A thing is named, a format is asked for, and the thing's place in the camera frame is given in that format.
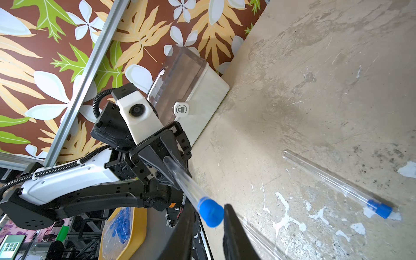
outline monitor screen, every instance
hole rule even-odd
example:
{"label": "monitor screen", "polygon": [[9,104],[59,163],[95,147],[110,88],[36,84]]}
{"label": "monitor screen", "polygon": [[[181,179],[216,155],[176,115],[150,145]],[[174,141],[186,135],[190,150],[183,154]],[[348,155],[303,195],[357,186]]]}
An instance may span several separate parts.
{"label": "monitor screen", "polygon": [[0,260],[13,260],[26,235],[7,235],[0,246]]}

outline aluminum rail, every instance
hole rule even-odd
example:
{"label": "aluminum rail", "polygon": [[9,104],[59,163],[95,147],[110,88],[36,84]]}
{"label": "aluminum rail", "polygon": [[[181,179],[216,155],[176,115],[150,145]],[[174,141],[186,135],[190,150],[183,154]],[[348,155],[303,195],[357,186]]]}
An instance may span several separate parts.
{"label": "aluminum rail", "polygon": [[1,168],[24,171],[29,164],[35,163],[35,162],[43,164],[42,160],[0,152],[0,167]]}
{"label": "aluminum rail", "polygon": [[84,103],[85,95],[91,85],[92,81],[97,74],[97,70],[104,58],[107,50],[110,46],[111,39],[117,30],[117,26],[121,20],[124,10],[130,0],[115,0],[111,7],[110,13],[108,14],[107,20],[104,23],[103,29],[98,37],[94,49],[89,57],[87,65],[85,66],[84,72],[82,73],[82,83],[77,96],[71,98],[71,102],[67,108],[67,112],[64,119],[59,126],[58,132],[55,139],[49,149],[48,155],[46,156],[43,165],[45,167],[51,167],[56,164],[58,156],[64,145],[65,140],[68,137],[69,129],[75,122],[78,116],[78,111],[81,105]]}

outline black cable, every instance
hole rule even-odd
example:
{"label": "black cable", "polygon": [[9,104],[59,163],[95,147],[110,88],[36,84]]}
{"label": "black cable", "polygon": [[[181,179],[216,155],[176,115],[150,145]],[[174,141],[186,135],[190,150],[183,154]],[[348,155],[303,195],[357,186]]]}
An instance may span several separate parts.
{"label": "black cable", "polygon": [[97,96],[94,98],[94,101],[92,102],[92,112],[94,113],[95,118],[98,118],[100,116],[100,102],[105,97],[111,94],[113,89],[106,89],[101,91],[97,94]]}
{"label": "black cable", "polygon": [[167,224],[170,228],[173,228],[174,226],[176,226],[176,222],[175,220],[171,219],[168,208],[165,209],[165,212],[166,212],[165,218],[166,218],[166,221],[168,222]]}
{"label": "black cable", "polygon": [[[35,173],[34,176],[35,177],[42,177],[42,176],[45,176],[45,175],[48,175],[48,174],[57,173],[57,172],[60,172],[60,171],[65,171],[65,170],[77,167],[78,165],[84,164],[85,162],[90,160],[92,157],[96,156],[97,154],[101,153],[102,151],[104,151],[105,149],[108,149],[110,147],[111,147],[110,145],[105,145],[105,146],[99,147],[99,148],[95,149],[94,151],[88,153],[86,156],[79,159],[79,163],[78,163],[78,161],[73,161],[71,163],[67,163],[67,164],[64,164],[64,165],[61,165],[61,166],[57,166],[57,167],[50,168],[50,169],[47,169],[47,170],[39,171],[39,172]],[[25,175],[23,177],[14,179],[13,181],[9,181],[5,185],[3,185],[3,187],[0,188],[0,198],[3,197],[3,193],[6,190],[10,189],[11,187],[13,187],[13,186],[15,186],[15,185],[17,185],[17,184],[19,184],[23,181],[28,181],[28,180],[32,179],[32,177],[33,177],[33,174],[28,174],[28,175]]]}

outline plastic bag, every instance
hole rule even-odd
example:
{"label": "plastic bag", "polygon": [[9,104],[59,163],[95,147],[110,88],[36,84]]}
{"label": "plastic bag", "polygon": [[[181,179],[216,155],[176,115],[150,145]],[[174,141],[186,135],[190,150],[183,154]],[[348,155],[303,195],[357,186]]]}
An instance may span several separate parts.
{"label": "plastic bag", "polygon": [[130,239],[132,222],[132,208],[121,208],[120,212],[105,224],[102,234],[104,259],[116,260],[118,258]]}

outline yellow tray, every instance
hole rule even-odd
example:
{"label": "yellow tray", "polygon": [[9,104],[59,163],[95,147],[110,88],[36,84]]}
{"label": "yellow tray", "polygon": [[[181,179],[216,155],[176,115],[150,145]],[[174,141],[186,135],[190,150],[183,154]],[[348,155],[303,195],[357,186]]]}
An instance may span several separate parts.
{"label": "yellow tray", "polygon": [[[133,209],[133,223],[131,227],[131,234],[130,239],[127,242],[126,247],[123,249],[121,254],[117,257],[116,260],[129,260],[130,257],[134,254],[134,252],[143,244],[144,239],[146,237],[146,226],[147,226],[147,209],[145,208],[132,208]],[[105,224],[105,228],[107,227],[107,223],[112,220],[118,212],[120,212],[121,208],[116,208],[116,210],[111,214],[108,218],[108,221]],[[99,260],[105,260],[103,257],[103,240],[101,239],[100,244],[100,253],[98,256]]]}

